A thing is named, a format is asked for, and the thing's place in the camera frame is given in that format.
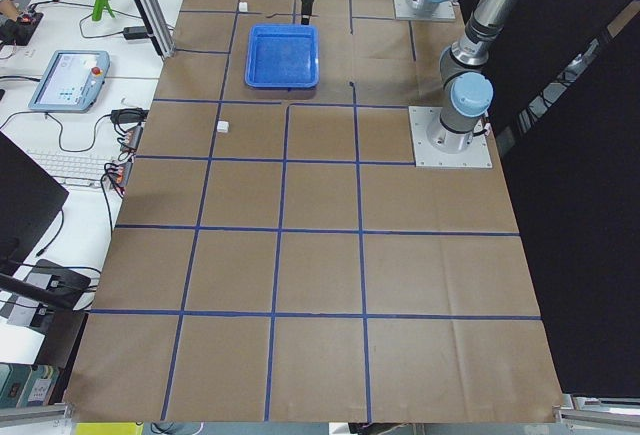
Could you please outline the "blue plastic tray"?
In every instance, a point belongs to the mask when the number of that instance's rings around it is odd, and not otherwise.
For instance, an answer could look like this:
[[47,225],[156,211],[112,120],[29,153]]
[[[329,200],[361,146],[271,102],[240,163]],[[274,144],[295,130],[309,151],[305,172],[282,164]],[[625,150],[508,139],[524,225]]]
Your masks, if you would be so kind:
[[248,36],[245,82],[260,89],[311,89],[319,82],[319,33],[312,25],[256,24]]

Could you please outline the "black power adapter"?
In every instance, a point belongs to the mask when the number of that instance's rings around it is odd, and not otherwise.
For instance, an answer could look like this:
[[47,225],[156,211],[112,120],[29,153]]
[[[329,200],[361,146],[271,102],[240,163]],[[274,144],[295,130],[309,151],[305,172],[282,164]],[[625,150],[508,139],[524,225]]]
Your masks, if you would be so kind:
[[125,40],[140,40],[148,37],[147,29],[144,26],[124,27],[122,35]]

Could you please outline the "green plastic clamp tool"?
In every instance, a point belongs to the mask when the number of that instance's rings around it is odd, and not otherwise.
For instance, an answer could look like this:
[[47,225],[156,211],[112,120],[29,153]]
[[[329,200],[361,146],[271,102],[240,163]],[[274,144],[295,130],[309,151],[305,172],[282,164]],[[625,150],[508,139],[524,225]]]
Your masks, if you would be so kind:
[[91,20],[93,22],[101,21],[104,12],[106,12],[111,18],[115,17],[115,13],[110,6],[110,0],[94,0]]

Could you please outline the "black usb hub upper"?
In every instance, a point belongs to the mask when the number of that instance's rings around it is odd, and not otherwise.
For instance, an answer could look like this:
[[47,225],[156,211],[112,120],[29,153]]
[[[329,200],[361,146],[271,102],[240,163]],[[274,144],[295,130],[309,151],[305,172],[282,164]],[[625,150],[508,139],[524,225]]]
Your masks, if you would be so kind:
[[124,134],[118,138],[120,143],[120,150],[124,153],[136,152],[142,137],[143,126],[136,125],[124,132]]

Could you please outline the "black usb hub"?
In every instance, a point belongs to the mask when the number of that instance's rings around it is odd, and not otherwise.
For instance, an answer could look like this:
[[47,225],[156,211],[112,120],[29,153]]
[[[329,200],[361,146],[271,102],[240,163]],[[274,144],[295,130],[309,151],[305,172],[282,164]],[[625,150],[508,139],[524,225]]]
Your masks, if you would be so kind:
[[136,125],[124,132],[124,134],[118,138],[120,143],[120,150],[124,153],[136,152],[142,137],[143,126]]
[[104,165],[104,170],[107,181],[115,190],[123,191],[128,183],[132,167],[132,161],[126,161],[120,164],[113,162],[106,163]]

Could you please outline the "teach pendant with screen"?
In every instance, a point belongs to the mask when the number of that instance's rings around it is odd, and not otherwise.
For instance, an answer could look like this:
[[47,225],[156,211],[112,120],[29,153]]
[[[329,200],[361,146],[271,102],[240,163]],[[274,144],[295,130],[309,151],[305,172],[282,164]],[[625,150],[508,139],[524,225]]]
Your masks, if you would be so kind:
[[110,55],[102,50],[57,50],[42,76],[28,108],[40,112],[85,113],[96,101]]

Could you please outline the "black usb hub lower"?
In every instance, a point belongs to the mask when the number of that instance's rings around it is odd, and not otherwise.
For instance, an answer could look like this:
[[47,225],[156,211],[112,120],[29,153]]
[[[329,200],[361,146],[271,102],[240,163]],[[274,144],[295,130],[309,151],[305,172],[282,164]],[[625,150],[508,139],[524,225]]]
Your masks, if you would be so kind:
[[104,165],[104,170],[107,181],[115,190],[123,191],[128,183],[132,167],[132,161],[126,161],[120,164],[113,162],[106,163]]

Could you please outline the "brown paper table cover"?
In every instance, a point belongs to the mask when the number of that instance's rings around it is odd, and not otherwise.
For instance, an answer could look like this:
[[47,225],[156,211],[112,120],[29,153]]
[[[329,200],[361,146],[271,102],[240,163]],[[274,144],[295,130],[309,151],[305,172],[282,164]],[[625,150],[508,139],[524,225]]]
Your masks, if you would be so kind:
[[299,5],[183,1],[65,394],[76,418],[549,421],[561,390],[501,167],[414,162],[408,107],[440,104],[462,21],[316,0],[318,86],[249,87],[251,27]]

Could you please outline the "white keyboard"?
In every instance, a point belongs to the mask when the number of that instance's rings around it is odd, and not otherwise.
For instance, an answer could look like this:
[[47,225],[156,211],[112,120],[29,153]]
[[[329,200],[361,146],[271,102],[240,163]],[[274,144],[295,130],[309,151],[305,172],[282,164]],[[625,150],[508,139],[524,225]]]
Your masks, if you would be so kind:
[[99,189],[105,173],[104,165],[113,162],[102,155],[32,149],[28,149],[26,153],[66,188]]

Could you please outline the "black device with red button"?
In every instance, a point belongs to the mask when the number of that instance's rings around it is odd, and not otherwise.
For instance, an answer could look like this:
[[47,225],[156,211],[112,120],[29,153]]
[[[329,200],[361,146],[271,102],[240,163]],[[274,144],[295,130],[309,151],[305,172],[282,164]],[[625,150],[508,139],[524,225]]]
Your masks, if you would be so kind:
[[29,12],[17,21],[7,20],[1,26],[1,43],[4,45],[26,46],[40,24],[43,13]]

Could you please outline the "black monitor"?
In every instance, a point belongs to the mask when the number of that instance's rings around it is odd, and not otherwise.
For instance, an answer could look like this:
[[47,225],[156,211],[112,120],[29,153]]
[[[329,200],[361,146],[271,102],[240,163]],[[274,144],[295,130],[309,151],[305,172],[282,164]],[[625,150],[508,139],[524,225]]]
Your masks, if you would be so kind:
[[1,273],[12,276],[68,198],[68,191],[1,135]]

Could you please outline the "black monitor stand base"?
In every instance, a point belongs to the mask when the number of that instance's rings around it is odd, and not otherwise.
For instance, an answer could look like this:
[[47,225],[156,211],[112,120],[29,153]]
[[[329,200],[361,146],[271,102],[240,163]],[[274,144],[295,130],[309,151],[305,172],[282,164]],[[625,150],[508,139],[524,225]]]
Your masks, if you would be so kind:
[[53,309],[72,310],[91,284],[88,276],[47,260],[31,268],[25,280],[1,273],[1,289]]

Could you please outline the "aluminium frame post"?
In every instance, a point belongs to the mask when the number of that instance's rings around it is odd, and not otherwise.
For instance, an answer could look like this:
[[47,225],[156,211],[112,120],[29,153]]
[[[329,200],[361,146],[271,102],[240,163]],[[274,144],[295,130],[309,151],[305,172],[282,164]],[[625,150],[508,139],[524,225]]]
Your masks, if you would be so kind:
[[156,53],[163,59],[175,53],[175,42],[158,0],[133,0]]

